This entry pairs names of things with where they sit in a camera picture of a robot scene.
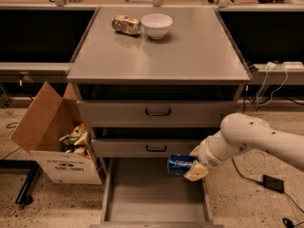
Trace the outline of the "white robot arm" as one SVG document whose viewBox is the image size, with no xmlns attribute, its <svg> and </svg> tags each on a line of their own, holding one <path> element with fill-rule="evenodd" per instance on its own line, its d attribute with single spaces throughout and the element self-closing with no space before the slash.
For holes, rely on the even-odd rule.
<svg viewBox="0 0 304 228">
<path fill-rule="evenodd" d="M 210 168 L 224 161 L 257 149 L 304 171 L 304 137 L 275 130 L 260 118 L 245 114 L 227 115 L 220 130 L 204 139 L 190 153 L 197 159 L 184 177 L 190 181 L 203 179 Z"/>
</svg>

